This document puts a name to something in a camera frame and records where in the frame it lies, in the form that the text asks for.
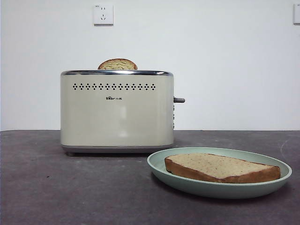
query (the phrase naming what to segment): gray tabletop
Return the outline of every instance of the gray tabletop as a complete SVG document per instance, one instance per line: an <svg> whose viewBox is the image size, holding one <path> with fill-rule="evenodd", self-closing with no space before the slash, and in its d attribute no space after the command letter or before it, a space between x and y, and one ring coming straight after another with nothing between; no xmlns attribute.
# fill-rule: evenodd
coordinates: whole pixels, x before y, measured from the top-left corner
<svg viewBox="0 0 300 225"><path fill-rule="evenodd" d="M175 131L175 146L256 152L293 169L252 199L187 194L158 180L149 154L68 157L56 130L1 132L1 224L300 224L300 131Z"/></svg>

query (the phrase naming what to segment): bread in toaster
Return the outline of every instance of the bread in toaster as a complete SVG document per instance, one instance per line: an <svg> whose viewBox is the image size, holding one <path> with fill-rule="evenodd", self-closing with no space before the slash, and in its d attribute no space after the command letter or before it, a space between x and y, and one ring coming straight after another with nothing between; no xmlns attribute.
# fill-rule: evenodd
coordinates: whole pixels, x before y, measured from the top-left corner
<svg viewBox="0 0 300 225"><path fill-rule="evenodd" d="M278 166L206 153L166 157L165 167L174 175L219 183L258 183L280 178Z"/></svg>
<svg viewBox="0 0 300 225"><path fill-rule="evenodd" d="M111 59L101 63L98 69L104 70L136 70L134 62L127 59Z"/></svg>

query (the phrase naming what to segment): toasted bread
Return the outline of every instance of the toasted bread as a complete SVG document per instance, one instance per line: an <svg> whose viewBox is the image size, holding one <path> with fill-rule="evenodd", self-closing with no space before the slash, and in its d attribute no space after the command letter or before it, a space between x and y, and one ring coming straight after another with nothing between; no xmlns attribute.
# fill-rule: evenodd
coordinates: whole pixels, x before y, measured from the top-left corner
<svg viewBox="0 0 300 225"><path fill-rule="evenodd" d="M134 62L127 59L111 59L101 63L98 69L103 70L136 70Z"/></svg>
<svg viewBox="0 0 300 225"><path fill-rule="evenodd" d="M278 166L206 153L168 156L165 167L174 175L219 183L258 183L280 178Z"/></svg>

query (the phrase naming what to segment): metal top trim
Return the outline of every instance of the metal top trim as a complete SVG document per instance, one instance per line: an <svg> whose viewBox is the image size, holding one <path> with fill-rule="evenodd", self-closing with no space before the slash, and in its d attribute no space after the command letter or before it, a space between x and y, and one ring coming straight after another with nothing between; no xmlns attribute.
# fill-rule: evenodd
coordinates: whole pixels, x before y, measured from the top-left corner
<svg viewBox="0 0 300 225"><path fill-rule="evenodd" d="M172 73L156 70L68 70L60 74L65 75L156 75L173 76Z"/></svg>

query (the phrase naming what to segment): plate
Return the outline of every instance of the plate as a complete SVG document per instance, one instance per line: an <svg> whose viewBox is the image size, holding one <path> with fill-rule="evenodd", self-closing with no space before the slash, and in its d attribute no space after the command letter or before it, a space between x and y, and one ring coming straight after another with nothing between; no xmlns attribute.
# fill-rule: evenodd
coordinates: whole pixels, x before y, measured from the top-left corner
<svg viewBox="0 0 300 225"><path fill-rule="evenodd" d="M280 167L281 176L280 179L267 182L230 184L184 178L173 175L165 169L165 157L185 153L211 153L244 159L250 162L277 165ZM243 199L267 195L281 188L292 174L291 167L278 159L248 151L221 148L189 147L167 149L151 154L147 158L147 162L154 175L165 184L180 191L211 198Z"/></svg>

